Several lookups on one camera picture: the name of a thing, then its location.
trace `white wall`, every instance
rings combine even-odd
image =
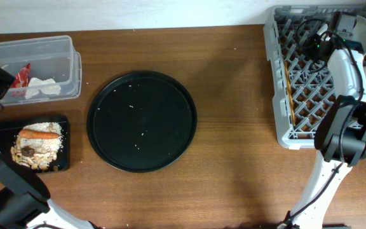
[[[264,24],[274,5],[366,0],[0,0],[0,33]]]

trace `black plate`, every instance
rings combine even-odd
[[[31,125],[35,123],[44,123],[44,122],[57,122],[62,127],[62,145],[63,148],[60,148],[57,152],[57,159],[49,163],[49,169],[46,172],[43,172],[41,169],[31,169],[25,167],[35,173],[47,173],[47,172],[56,172],[53,170],[54,166],[58,167],[58,171],[63,171],[69,168],[70,166],[70,124],[67,121],[67,117],[64,115],[55,115],[51,117],[39,117],[32,118],[29,120],[20,120],[20,121],[8,121],[4,123],[0,123],[0,152],[2,155],[7,158],[12,158],[11,156],[11,147],[14,146],[15,141],[17,139],[16,135],[19,134],[20,130],[26,125]]]
[[[161,169],[193,140],[197,114],[189,92],[173,78],[139,71],[107,85],[91,104],[87,133],[108,164],[129,172]]]

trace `black rectangular plate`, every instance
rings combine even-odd
[[[65,115],[55,115],[49,117],[38,117],[31,118],[28,120],[19,120],[19,121],[7,121],[0,123],[0,152],[2,155],[7,158],[12,158],[11,156],[11,147],[14,146],[15,141],[17,139],[17,135],[26,125],[31,125],[35,123],[44,123],[44,122],[56,122],[62,128],[62,145],[63,148],[60,148],[57,152],[57,159],[49,163],[49,169],[46,172],[43,172],[41,169],[31,169],[29,170],[35,173],[47,173],[47,172],[56,172],[53,170],[54,166],[58,167],[58,171],[63,171],[69,168],[70,166],[70,123],[67,120]]]

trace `black round tray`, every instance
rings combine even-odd
[[[152,71],[130,73],[108,84],[87,117],[95,152],[129,172],[170,165],[190,145],[196,126],[189,92],[175,79]]]

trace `red food packet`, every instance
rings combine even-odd
[[[18,74],[15,75],[16,80],[13,82],[13,85],[11,88],[21,88],[21,87],[27,87],[28,86],[28,75],[31,71],[31,63],[27,64],[25,67],[23,67]],[[13,97],[19,97],[24,96],[25,92],[12,92],[11,96]]]

